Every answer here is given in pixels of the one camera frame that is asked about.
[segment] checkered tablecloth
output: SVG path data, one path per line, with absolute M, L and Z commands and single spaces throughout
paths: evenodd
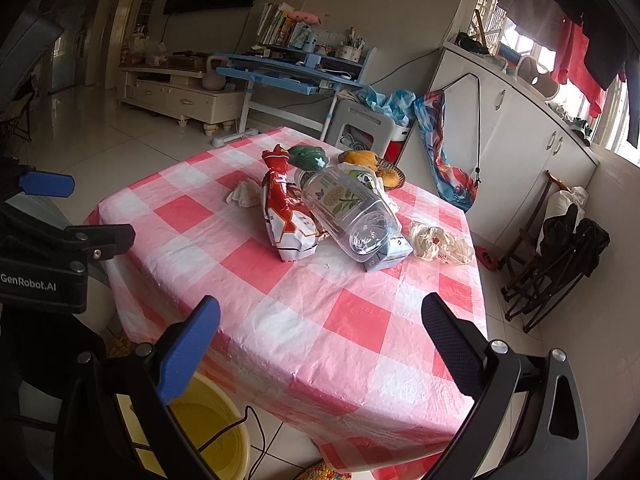
M 308 434 L 336 470 L 439 452 L 472 400 L 452 382 L 420 306 L 437 291 L 486 334 L 477 263 L 447 266 L 412 255 L 365 273 L 331 239 L 313 256 L 283 263 L 260 206 L 225 199 L 242 180 L 261 183 L 262 150 L 301 142 L 338 153 L 279 128 L 193 156 L 98 206 L 94 221 L 136 230 L 132 250 L 107 262 L 122 325 L 133 341 L 155 341 L 210 294 L 222 322 L 200 371 Z M 442 226 L 471 244 L 459 209 L 411 184 L 390 195 L 403 226 Z M 402 467 L 394 470 L 403 476 Z

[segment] drawer handle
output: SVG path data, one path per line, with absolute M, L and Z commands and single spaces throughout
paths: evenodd
M 554 132 L 554 134 L 551 136 L 551 140 L 549 141 L 548 145 L 546 146 L 546 150 L 549 151 L 551 149 L 551 147 L 554 145 L 554 142 L 556 142 L 556 135 L 558 134 L 558 132 Z
M 503 90 L 502 92 L 500 92 L 500 101 L 498 102 L 498 104 L 495 107 L 495 111 L 497 112 L 500 107 L 502 106 L 502 102 L 504 101 L 504 96 L 507 95 L 507 91 Z
M 560 148 L 562 148 L 562 141 L 563 140 L 564 140 L 564 137 L 560 137 L 560 140 L 558 141 L 558 147 L 552 153 L 553 155 L 557 155 L 558 154 L 558 152 L 560 151 Z

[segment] plastic bottle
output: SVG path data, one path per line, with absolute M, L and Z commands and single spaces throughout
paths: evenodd
M 369 260 L 396 232 L 396 218 L 382 199 L 339 168 L 297 170 L 294 179 L 305 205 L 357 262 Z

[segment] pink plush toy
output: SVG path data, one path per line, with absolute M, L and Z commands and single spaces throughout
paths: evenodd
M 315 25 L 318 23 L 322 25 L 320 18 L 318 18 L 315 14 L 311 12 L 302 12 L 301 10 L 294 10 L 293 12 L 288 13 L 289 17 L 294 22 L 305 22 L 307 25 Z

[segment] kettlebell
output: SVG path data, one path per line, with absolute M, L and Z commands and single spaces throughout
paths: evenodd
M 218 56 L 207 57 L 207 73 L 202 76 L 202 87 L 206 90 L 222 90 L 226 84 L 226 77 L 211 66 L 214 59 L 220 60 Z

